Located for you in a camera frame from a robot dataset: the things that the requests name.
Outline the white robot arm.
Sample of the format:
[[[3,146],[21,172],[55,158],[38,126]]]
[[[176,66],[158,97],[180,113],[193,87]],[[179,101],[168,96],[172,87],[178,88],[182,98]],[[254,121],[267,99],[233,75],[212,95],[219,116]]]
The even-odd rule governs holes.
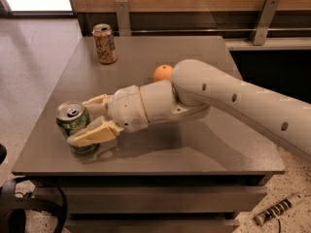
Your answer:
[[[311,105],[244,82],[195,59],[178,62],[169,77],[132,85],[83,103],[97,115],[68,138],[74,147],[104,143],[154,123],[202,118],[211,107],[241,120],[283,149],[311,159]]]

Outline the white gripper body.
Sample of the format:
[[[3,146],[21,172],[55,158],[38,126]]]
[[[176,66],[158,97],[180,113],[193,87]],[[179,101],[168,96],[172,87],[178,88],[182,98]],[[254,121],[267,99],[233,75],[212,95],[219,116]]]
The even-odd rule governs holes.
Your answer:
[[[149,124],[140,89],[136,85],[118,90],[109,99],[108,115],[127,133],[145,129]]]

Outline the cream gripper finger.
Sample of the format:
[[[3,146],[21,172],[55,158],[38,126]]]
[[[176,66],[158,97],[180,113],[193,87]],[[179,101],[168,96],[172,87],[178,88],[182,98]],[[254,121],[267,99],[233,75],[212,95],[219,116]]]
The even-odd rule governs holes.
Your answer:
[[[86,147],[92,144],[100,144],[116,139],[124,130],[113,120],[107,120],[100,116],[92,121],[86,128],[69,136],[67,143],[73,147]]]
[[[111,95],[102,94],[84,101],[83,105],[91,115],[106,117],[108,115],[108,102],[111,98]]]

